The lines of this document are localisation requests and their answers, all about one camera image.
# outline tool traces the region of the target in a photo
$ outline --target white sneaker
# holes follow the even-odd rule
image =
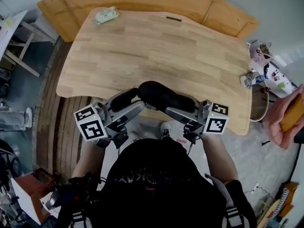
[[[31,108],[27,108],[26,114],[28,115],[28,121],[25,123],[25,127],[31,128],[33,123],[33,112]]]
[[[131,143],[134,143],[136,141],[139,141],[140,140],[140,137],[138,136],[138,134],[136,132],[130,132],[129,133],[129,141]]]
[[[171,127],[168,122],[163,122],[161,125],[161,139],[164,137],[170,137],[171,135]]]

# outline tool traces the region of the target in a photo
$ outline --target wooden slat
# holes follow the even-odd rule
[[[67,177],[71,177],[71,157],[72,157],[74,133],[75,133],[76,128],[78,130],[78,127],[76,126],[76,122],[75,122],[74,112],[79,110],[80,101],[81,101],[81,97],[75,98],[74,108],[72,111],[71,122],[70,122],[70,129],[69,129],[69,133],[68,133],[68,141],[67,141],[67,145],[66,145],[66,174],[67,174]]]
[[[19,59],[20,59],[20,60],[23,59],[23,57],[24,57],[24,55],[25,55],[25,52],[27,51],[27,49],[28,49],[28,47],[29,47],[29,44],[31,43],[31,41],[32,41],[32,39],[34,38],[34,36],[35,36],[35,33],[32,32],[32,33],[30,34],[30,36],[29,36],[27,42],[24,44],[23,49],[22,49],[22,51],[21,51],[21,54],[20,54],[20,56],[19,56]]]
[[[59,76],[62,70],[62,66],[66,60],[67,53],[69,51],[69,47],[64,48],[64,54],[60,57],[58,61],[57,71],[56,71],[56,78],[54,78],[54,85],[51,93],[51,98],[48,105],[47,110],[47,123],[49,123],[48,129],[48,145],[47,145],[47,152],[48,152],[48,172],[53,174],[53,149],[57,148],[57,145],[54,145],[54,132],[55,132],[55,124],[57,119],[57,112],[59,107],[60,97],[56,94],[56,87],[58,84]]]
[[[65,121],[67,117],[67,108],[69,106],[70,99],[62,98],[64,100],[64,105],[61,113],[60,124],[58,129],[58,141],[57,141],[57,161],[56,161],[56,172],[61,173],[61,155],[62,155],[62,143],[64,135]]]
[[[54,149],[57,149],[57,145],[54,144],[54,134],[55,134],[55,124],[57,120],[57,111],[60,102],[60,96],[56,95],[54,100],[54,105],[52,109],[51,119],[50,119],[50,127],[48,132],[48,172],[53,174],[53,152]]]
[[[32,69],[30,66],[28,66],[26,63],[21,61],[18,57],[16,57],[14,54],[12,54],[9,50],[5,50],[5,55],[7,55],[10,59],[14,60],[16,63],[18,63],[20,66],[25,68],[27,71],[35,75],[36,77],[39,77],[40,74],[36,72],[34,69]]]
[[[88,98],[87,98],[86,105],[91,104],[91,100],[92,100],[92,98],[91,98],[91,97],[88,97]],[[82,137],[82,135],[80,135],[80,139],[79,139],[79,143],[78,143],[77,163],[78,163],[78,161],[79,161],[79,159],[80,159],[82,140],[83,140],[83,137]]]
[[[47,123],[48,106],[50,104],[50,98],[53,90],[53,85],[58,71],[58,61],[60,60],[61,53],[59,52],[54,59],[54,64],[49,72],[48,80],[45,86],[45,91],[42,96],[41,109],[38,122],[38,134],[37,134],[37,165],[48,169],[48,131],[49,125]]]
[[[67,170],[66,170],[66,158],[67,158],[67,143],[68,143],[68,138],[69,138],[69,130],[70,130],[70,124],[73,116],[73,109],[75,105],[75,97],[70,98],[68,107],[67,107],[67,112],[66,112],[66,120],[65,120],[65,126],[64,126],[64,133],[63,133],[63,140],[62,140],[62,145],[61,145],[61,166],[60,166],[60,174],[68,178],[67,175]]]
[[[84,108],[86,105],[88,105],[88,98],[86,96],[81,97],[79,109]],[[71,168],[70,168],[70,175],[72,175],[76,165],[77,165],[77,157],[78,157],[78,151],[79,151],[79,142],[82,140],[80,137],[80,131],[77,126],[75,126],[75,131],[74,131],[74,138],[73,138],[73,145],[72,145],[72,153],[71,153]]]
[[[38,119],[37,165],[45,170],[49,170],[50,172],[52,172],[52,168],[50,168],[52,167],[52,161],[49,163],[49,159],[52,160],[50,156],[52,155],[53,148],[54,126],[56,123],[55,116],[57,115],[60,100],[59,96],[56,97],[56,86],[70,47],[71,45],[68,43],[63,44],[55,56],[52,68],[48,74],[44,94],[42,96]]]

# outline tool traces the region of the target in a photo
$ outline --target curved wooden edge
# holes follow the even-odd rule
[[[37,6],[65,42],[75,39],[92,9],[103,6],[168,11],[240,39],[245,39],[259,26],[254,17],[224,0],[42,0]]]

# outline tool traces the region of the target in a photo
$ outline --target black cable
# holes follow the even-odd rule
[[[263,143],[262,143],[262,146],[265,145],[265,144],[267,144],[267,143],[269,143],[269,142],[270,142],[270,140],[268,140],[268,141],[266,141],[266,142],[263,142]]]
[[[262,187],[256,187],[256,188],[260,188],[260,189],[263,190],[265,193],[267,193],[273,200],[275,200],[275,199],[271,196],[271,194],[270,194],[269,192],[267,192],[265,189],[263,189]]]
[[[190,148],[189,148],[189,151],[188,151],[188,156],[189,156],[189,153],[190,153],[190,150],[191,150],[191,148],[192,148],[192,145],[193,145],[193,143],[191,143],[191,145],[190,145]]]
[[[191,150],[191,148],[192,148],[192,145],[193,145],[193,143],[191,143],[191,145],[190,145],[190,148],[189,148],[189,151],[188,151],[188,156],[189,156],[189,153],[190,153],[190,150]]]

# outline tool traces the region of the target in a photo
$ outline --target wooden tabletop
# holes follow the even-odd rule
[[[92,10],[83,23],[59,78],[59,96],[108,99],[154,80],[200,101],[228,105],[228,128],[247,134],[251,89],[239,80],[250,69],[244,41],[168,12],[120,10],[118,18],[97,25],[102,10]]]

